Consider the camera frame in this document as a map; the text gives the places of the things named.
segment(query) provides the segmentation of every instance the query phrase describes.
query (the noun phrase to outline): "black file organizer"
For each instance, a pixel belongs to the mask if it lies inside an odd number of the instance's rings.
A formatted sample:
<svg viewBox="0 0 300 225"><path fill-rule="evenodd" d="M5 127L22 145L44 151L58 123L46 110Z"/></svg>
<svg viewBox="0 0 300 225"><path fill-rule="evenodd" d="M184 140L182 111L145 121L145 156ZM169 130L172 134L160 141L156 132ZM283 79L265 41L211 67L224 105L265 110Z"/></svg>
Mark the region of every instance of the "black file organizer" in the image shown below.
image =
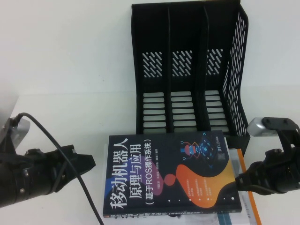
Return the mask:
<svg viewBox="0 0 300 225"><path fill-rule="evenodd" d="M250 136L240 100L248 18L239 0L132 5L136 133L223 130Z"/></svg>

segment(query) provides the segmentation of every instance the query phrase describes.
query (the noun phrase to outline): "perforated slot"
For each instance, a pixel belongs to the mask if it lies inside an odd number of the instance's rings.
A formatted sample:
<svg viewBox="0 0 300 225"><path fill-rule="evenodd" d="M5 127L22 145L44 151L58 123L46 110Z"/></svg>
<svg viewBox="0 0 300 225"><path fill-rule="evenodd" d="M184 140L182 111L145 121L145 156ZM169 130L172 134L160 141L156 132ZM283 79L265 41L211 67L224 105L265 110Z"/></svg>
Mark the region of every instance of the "perforated slot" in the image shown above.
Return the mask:
<svg viewBox="0 0 300 225"><path fill-rule="evenodd" d="M238 14L235 33L230 50L231 60L227 64L222 94L228 102L232 120L238 136L246 135L245 122L239 110L239 87L241 82L242 62L244 60L246 23Z"/></svg>
<svg viewBox="0 0 300 225"><path fill-rule="evenodd" d="M166 121L164 94L162 92L144 93L143 102L143 132L145 134L165 133Z"/></svg>
<svg viewBox="0 0 300 225"><path fill-rule="evenodd" d="M217 90L205 92L206 107L210 119L211 130L222 130L225 135L229 135L229 129L224 114L220 95Z"/></svg>
<svg viewBox="0 0 300 225"><path fill-rule="evenodd" d="M220 74L223 59L223 49L207 50L207 73L206 75Z"/></svg>
<svg viewBox="0 0 300 225"><path fill-rule="evenodd" d="M172 92L172 113L175 132L196 131L194 105L190 91Z"/></svg>
<svg viewBox="0 0 300 225"><path fill-rule="evenodd" d="M190 76L192 57L192 51L172 52L172 76Z"/></svg>
<svg viewBox="0 0 300 225"><path fill-rule="evenodd" d="M142 66L145 78L162 77L163 67L161 52L146 52L142 54Z"/></svg>

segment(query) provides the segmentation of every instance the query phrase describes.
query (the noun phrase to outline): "black cable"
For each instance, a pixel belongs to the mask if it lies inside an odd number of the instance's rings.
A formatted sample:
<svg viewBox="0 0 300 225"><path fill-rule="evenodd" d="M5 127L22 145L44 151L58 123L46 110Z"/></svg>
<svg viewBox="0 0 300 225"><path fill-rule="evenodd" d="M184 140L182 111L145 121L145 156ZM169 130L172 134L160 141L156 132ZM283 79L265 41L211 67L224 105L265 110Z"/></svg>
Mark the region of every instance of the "black cable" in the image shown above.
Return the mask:
<svg viewBox="0 0 300 225"><path fill-rule="evenodd" d="M57 143L57 141L52 137L52 135L33 117L33 116L31 116L30 114L28 114L28 113L25 113L25 112L23 112L23 113L20 113L20 114L18 114L15 118L14 118L14 122L15 122L15 125L17 125L19 122L20 122L20 120L21 120L21 118L23 117L23 116L26 116L26 117L28 117L30 120L32 120L32 122L34 122L36 125L37 125L37 127L38 128L40 128L41 129L41 131L49 138L49 140L55 145L55 147L58 149L58 151L60 151L60 153L62 154L62 156L65 158L65 160L66 160L66 162L69 164L69 166L71 167L71 169L74 171L74 173L75 173L75 175L76 175L76 177L77 177L77 179L79 180L79 182L80 182L80 184L81 184L81 186L82 186L82 188L83 188L83 191L84 191L84 193L85 193L85 195L86 195L86 197L88 198L88 200L89 200L89 203L90 203L90 206L92 207L92 209L93 209L93 211L94 211L94 213L95 213L95 215L96 215L96 217L97 217L97 219L98 219L98 221L99 221L99 223L100 223L100 225L104 225L104 223L103 223L103 221L102 221L102 219L101 219L101 217L100 217L100 215L99 215L99 213L98 213L98 211L97 211L97 209L96 209L96 207L95 207L95 204L94 204L94 202L93 202L93 200L92 200L92 198L91 198L91 196L90 196L90 194L89 194L89 191L88 191L88 189L87 189L87 187L85 186L85 183L84 183L84 181L83 181L83 179L81 178L81 176L78 174L78 172L76 171L76 169L75 169L75 167L72 165L72 163L70 162L70 160L68 159L68 157L63 153L63 151L61 150L61 146Z"/></svg>

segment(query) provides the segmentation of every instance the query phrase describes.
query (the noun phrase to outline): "white background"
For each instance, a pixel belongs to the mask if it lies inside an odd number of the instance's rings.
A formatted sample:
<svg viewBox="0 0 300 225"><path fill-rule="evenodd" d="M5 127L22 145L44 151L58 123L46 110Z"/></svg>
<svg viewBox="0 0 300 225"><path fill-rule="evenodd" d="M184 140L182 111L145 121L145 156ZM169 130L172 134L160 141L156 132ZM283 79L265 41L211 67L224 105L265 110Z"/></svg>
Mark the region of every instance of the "white background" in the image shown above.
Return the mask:
<svg viewBox="0 0 300 225"><path fill-rule="evenodd" d="M18 96L135 91L131 4L143 2L163 1L1 0L0 125ZM249 18L242 89L253 88L241 93L248 121L255 116L283 116L300 124L300 2L242 0L241 4ZM263 150L278 145L272 138L259 140L262 151L248 149L248 165L263 159ZM259 211L266 214L264 221L296 221L296 196L256 199Z"/></svg>

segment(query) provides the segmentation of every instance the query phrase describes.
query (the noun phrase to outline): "book cover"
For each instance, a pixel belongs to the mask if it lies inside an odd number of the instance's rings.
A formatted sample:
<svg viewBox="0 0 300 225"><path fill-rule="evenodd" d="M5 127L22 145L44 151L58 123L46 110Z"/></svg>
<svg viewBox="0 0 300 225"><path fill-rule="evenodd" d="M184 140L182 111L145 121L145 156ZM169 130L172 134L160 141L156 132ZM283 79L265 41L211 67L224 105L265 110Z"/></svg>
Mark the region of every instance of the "book cover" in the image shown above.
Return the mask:
<svg viewBox="0 0 300 225"><path fill-rule="evenodd" d="M241 212L222 131L110 136L104 217Z"/></svg>

